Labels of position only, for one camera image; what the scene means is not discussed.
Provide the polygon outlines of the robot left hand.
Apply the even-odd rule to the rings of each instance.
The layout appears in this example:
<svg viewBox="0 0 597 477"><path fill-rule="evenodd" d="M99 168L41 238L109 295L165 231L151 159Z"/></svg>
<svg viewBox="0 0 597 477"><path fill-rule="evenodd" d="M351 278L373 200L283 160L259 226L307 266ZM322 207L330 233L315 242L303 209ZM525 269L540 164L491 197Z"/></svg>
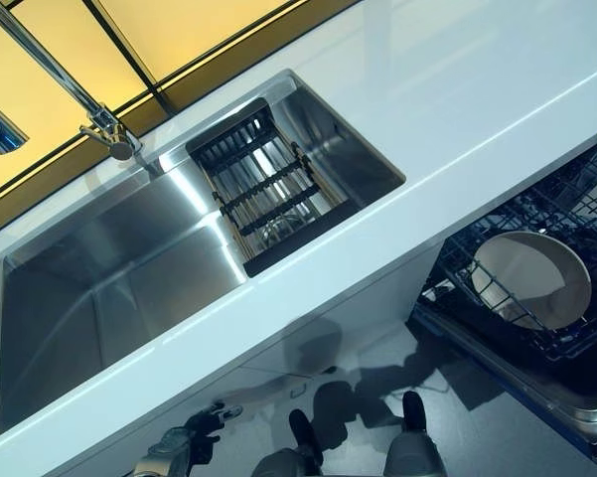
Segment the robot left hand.
<svg viewBox="0 0 597 477"><path fill-rule="evenodd" d="M243 412L240 404L227 405L218 400L188 418L184 428L191 441L209 437L213 432L223 429L225 424Z"/></svg>

